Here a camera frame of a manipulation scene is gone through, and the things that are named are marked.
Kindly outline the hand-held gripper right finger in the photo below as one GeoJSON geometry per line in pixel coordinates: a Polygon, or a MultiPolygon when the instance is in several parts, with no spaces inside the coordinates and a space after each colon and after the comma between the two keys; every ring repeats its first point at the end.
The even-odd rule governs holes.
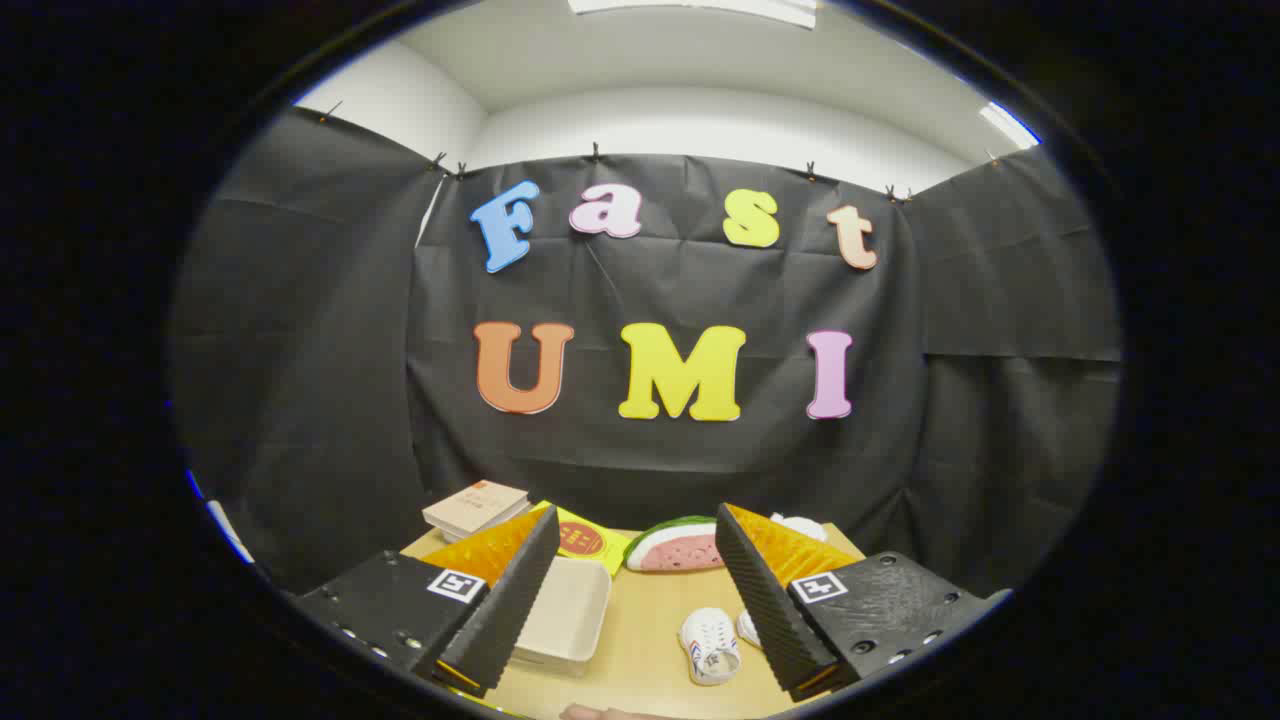
{"type": "Polygon", "coordinates": [[[717,509],[716,544],[794,701],[918,664],[1011,594],[973,594],[897,551],[856,559],[732,503],[717,509]]]}

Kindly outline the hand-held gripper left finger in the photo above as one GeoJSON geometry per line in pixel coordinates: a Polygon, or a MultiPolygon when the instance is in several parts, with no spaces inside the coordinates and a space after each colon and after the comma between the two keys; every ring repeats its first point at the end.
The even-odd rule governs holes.
{"type": "Polygon", "coordinates": [[[296,597],[376,662],[481,698],[495,688],[561,543],[545,506],[422,557],[383,551],[296,597]]]}

